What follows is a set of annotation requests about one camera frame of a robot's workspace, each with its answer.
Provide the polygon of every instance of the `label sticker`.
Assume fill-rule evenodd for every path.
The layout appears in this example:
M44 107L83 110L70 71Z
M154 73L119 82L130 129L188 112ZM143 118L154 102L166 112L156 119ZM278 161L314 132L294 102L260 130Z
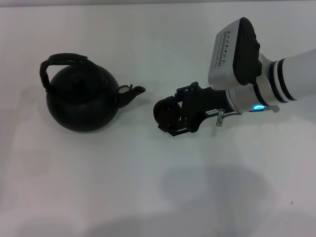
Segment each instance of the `label sticker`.
M218 110L217 110L217 109L215 109L215 110L209 110L209 111L206 111L206 113L207 113L208 115L212 115L212 114L218 113Z

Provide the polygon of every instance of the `kettle lid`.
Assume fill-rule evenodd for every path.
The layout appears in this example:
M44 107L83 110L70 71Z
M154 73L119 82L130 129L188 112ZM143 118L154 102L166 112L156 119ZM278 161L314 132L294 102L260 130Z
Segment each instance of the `kettle lid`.
M73 102L82 102L93 98L102 85L96 65L71 65L59 71L51 80L58 94Z

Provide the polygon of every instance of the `black stripe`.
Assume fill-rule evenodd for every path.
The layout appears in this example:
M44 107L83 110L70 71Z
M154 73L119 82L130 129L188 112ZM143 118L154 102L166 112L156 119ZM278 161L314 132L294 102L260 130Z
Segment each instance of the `black stripe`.
M260 104L262 104L262 105L264 105L264 106L269 106L269 105L265 102L265 100L262 98L262 96L261 96L261 93L260 93L260 90L259 90L259 87L258 87L258 84L257 84L257 83L254 83L254 85L253 85L253 90L255 91L256 96L257 96L257 98L258 98L258 100L259 100Z
M273 62L270 64L269 67L269 82L273 91L273 94L275 95L276 99L281 102L281 103L287 103L285 100L282 99L281 95L279 94L275 82L275 76L274 76L274 67L275 67L276 62Z
M283 91L283 93L285 94L285 96L291 100L291 101L295 101L296 99L294 99L290 92L287 90L285 82L284 82L284 77L283 77L283 61L284 59L280 60L279 63L277 64L277 77L278 77L278 81L280 82L280 86L281 89Z

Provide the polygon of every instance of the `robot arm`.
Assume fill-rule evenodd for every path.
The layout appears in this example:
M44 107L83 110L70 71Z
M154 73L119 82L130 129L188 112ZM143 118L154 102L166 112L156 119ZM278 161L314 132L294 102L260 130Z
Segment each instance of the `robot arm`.
M250 21L241 18L216 36L208 74L209 88L197 82L177 89L154 107L159 128L172 136L196 132L206 118L272 110L278 104L316 94L316 49L279 61L259 53Z

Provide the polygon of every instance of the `silver metal bracket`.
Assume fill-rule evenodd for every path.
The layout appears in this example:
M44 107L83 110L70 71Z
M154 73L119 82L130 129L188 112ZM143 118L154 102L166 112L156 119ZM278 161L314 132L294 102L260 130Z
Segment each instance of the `silver metal bracket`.
M216 126L217 127L222 127L223 126L224 115L225 115L225 111L223 109L220 109L218 111L218 116L217 116L217 121L216 121Z
M263 110L264 110L264 111L272 110L273 113L277 113L277 112L280 111L280 107L277 106L277 105L271 105L271 106L265 107Z

